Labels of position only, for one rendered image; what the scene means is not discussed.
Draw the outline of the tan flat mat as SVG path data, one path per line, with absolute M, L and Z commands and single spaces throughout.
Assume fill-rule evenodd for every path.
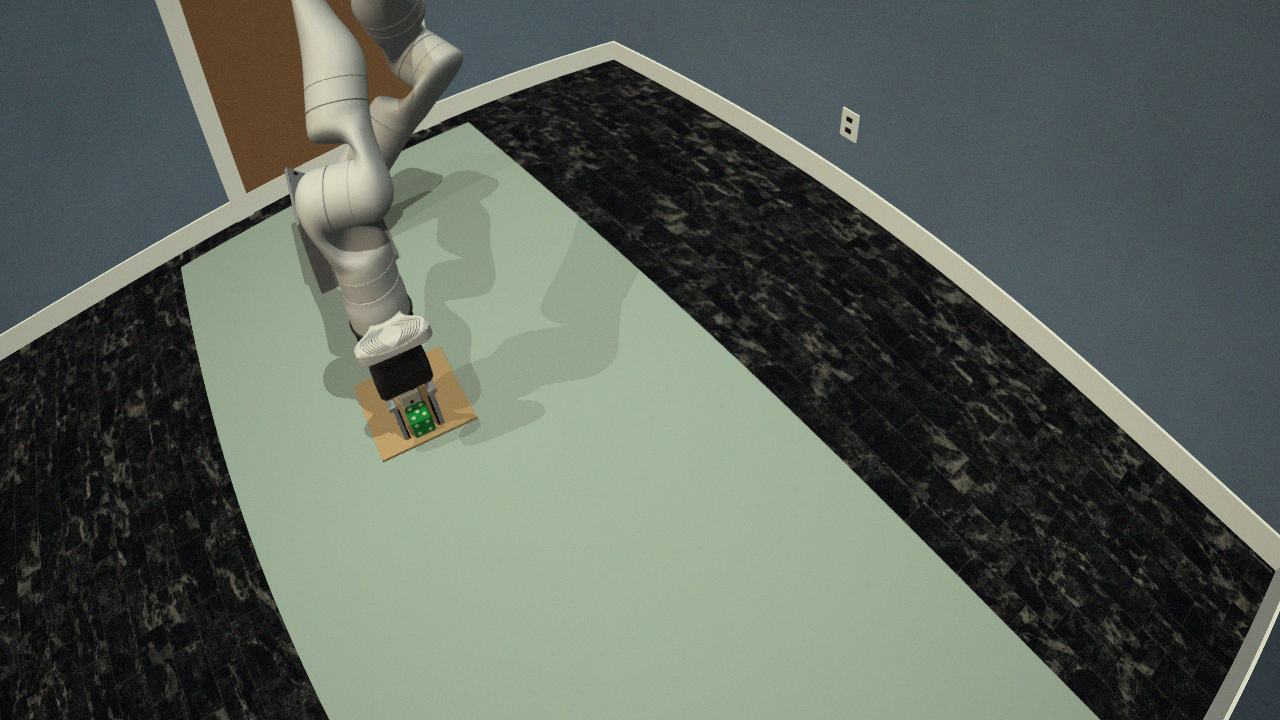
M 433 382 L 438 391 L 435 397 L 442 410 L 444 423 L 439 424 L 436 421 L 436 416 L 429 404 L 426 387 L 424 384 L 419 386 L 419 391 L 431 413 L 433 421 L 436 427 L 435 430 L 415 437 L 413 430 L 410 427 L 408 418 L 401 405 L 401 400 L 397 396 L 394 398 L 396 405 L 404 419 L 407 430 L 410 432 L 410 439 L 404 439 L 394 413 L 389 413 L 385 400 L 381 400 L 378 395 L 378 388 L 374 384 L 372 378 L 355 386 L 358 402 L 361 404 L 364 415 L 369 423 L 372 438 L 378 445 L 383 462 L 477 419 L 477 415 L 474 413 L 474 407 L 468 404 L 468 398 L 461 388 L 460 382 L 452 372 L 442 348 L 436 347 L 426 354 L 430 366 L 433 368 Z

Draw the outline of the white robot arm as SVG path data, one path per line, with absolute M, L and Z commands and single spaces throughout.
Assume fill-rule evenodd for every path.
M 300 179 L 294 208 L 335 272 L 343 296 L 367 304 L 396 284 L 398 268 L 388 234 L 366 224 L 380 222 L 390 210 L 389 170 L 457 76 L 463 53 L 421 24 L 425 0 L 351 0 L 355 18 L 381 47 L 393 74 L 412 87 L 407 97 L 378 96 L 369 108 L 367 67 L 358 41 L 326 0 L 291 3 L 308 138 L 347 143 L 335 164 L 308 170 Z

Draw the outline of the white die with black pips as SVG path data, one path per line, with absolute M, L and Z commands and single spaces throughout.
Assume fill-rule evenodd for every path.
M 419 387 L 416 387 L 413 389 L 410 389 L 410 392 L 404 392 L 403 395 L 399 395 L 398 398 L 401 400 L 401 405 L 402 405 L 403 410 L 404 410 L 404 407 L 408 407 L 408 406 L 411 406 L 413 404 L 419 404 L 419 401 L 422 401 L 422 396 L 421 396 L 421 393 L 419 391 Z

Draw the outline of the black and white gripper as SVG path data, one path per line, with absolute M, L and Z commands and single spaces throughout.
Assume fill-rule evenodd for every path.
M 396 284 L 380 299 L 367 304 L 343 299 L 349 328 L 358 341 L 355 346 L 358 365 L 369 366 L 378 393 L 385 400 L 389 413 L 394 413 L 404 439 L 410 439 L 410 432 L 394 397 L 419 386 L 426 387 L 436 421 L 444 423 L 436 404 L 433 369 L 422 348 L 422 343 L 433 336 L 431 325 L 426 316 L 413 316 L 413 305 L 399 272 Z

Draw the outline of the green die with white pips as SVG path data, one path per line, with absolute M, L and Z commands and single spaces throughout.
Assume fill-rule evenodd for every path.
M 404 413 L 410 420 L 415 437 L 424 436 L 428 432 L 436 429 L 433 416 L 424 400 L 419 404 L 411 405 L 410 407 L 404 407 Z

